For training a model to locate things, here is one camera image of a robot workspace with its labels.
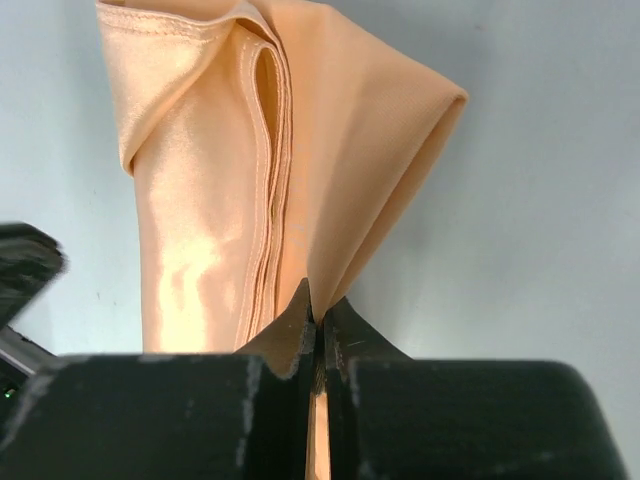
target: gray surface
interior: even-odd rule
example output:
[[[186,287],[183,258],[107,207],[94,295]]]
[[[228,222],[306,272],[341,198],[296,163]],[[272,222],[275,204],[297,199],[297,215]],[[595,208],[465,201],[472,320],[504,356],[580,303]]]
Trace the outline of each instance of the gray surface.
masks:
[[[413,355],[574,364],[640,477],[640,5],[338,3],[472,96],[354,304]],[[133,193],[90,1],[0,3],[0,129],[0,221],[72,260],[19,330],[58,353],[138,350]]]

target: cloth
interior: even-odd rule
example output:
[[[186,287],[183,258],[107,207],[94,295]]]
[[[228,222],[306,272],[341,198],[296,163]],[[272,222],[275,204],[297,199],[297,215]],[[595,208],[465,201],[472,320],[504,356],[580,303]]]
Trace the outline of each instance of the cloth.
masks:
[[[144,349],[233,351],[304,277],[321,321],[424,181],[465,92],[322,4],[97,12],[135,183]]]

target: fabric fold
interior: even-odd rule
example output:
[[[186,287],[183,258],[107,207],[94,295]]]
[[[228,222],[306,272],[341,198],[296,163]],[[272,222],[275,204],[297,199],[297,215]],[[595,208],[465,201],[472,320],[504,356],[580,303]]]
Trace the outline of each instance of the fabric fold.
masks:
[[[466,93],[302,0],[98,2],[140,225],[144,347],[231,351],[349,289]]]

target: garment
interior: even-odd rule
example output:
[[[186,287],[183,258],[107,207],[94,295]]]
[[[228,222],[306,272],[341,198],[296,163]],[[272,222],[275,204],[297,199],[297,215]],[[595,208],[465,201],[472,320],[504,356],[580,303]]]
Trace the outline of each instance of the garment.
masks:
[[[98,2],[140,226],[144,348],[245,344],[347,292],[466,94],[302,0]]]

